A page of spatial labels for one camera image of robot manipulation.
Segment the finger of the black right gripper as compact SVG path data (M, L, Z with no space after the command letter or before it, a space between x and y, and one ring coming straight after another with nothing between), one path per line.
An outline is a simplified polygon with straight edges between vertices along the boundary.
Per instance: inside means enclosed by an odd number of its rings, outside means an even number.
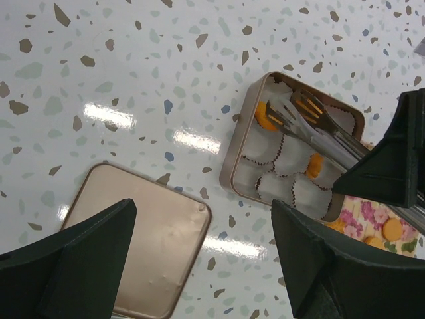
M424 89L403 92L382 140L333 186L341 195L424 206Z

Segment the metal serving tongs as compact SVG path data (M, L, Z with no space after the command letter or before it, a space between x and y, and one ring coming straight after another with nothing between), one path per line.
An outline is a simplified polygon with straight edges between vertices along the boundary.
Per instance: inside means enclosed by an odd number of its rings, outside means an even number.
M324 104L304 89L296 90L290 99L272 96L266 103L266 115L284 134L311 146L343 174L371 151L344 130ZM420 233L424 232L424 206L387 206Z

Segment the gold square cookie tin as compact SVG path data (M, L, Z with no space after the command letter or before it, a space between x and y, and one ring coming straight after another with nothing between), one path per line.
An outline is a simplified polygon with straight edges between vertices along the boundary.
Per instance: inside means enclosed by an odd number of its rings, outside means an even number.
M266 205L280 199L312 219L332 223L345 199L332 190L341 171L323 157L319 176L308 178L305 171L317 152L279 130L263 129L254 117L259 101L266 103L278 94L290 98L299 88L318 97L344 130L361 139L365 118L360 111L285 74L269 72L246 93L219 180L223 188L246 199Z

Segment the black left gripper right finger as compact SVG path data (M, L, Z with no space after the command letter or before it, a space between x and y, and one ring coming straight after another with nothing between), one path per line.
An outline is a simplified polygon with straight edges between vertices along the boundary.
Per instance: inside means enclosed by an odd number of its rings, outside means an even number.
M294 318L423 318L424 260L378 249L273 200Z

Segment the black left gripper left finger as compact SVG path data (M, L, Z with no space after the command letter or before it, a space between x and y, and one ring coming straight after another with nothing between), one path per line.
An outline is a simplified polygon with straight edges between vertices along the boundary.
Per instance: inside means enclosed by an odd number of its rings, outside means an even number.
M123 199L1 255L2 318L111 318L137 208Z

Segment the floral rectangular tray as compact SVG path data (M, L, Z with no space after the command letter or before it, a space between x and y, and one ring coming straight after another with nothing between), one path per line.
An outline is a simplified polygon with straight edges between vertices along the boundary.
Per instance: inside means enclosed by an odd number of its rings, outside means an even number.
M419 232L386 205L346 197L339 217L327 226L352 239L399 255L413 257Z

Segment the round sandwich cookie top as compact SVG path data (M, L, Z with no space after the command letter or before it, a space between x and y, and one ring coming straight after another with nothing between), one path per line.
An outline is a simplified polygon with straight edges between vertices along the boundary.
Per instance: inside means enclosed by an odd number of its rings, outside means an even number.
M254 117L257 121L257 123L260 125L260 127L262 127L265 130L268 131L278 131L277 127L275 127L273 125L273 123L269 120L269 117L267 117L266 115L266 103L265 102L261 102L259 101L255 113L254 113Z

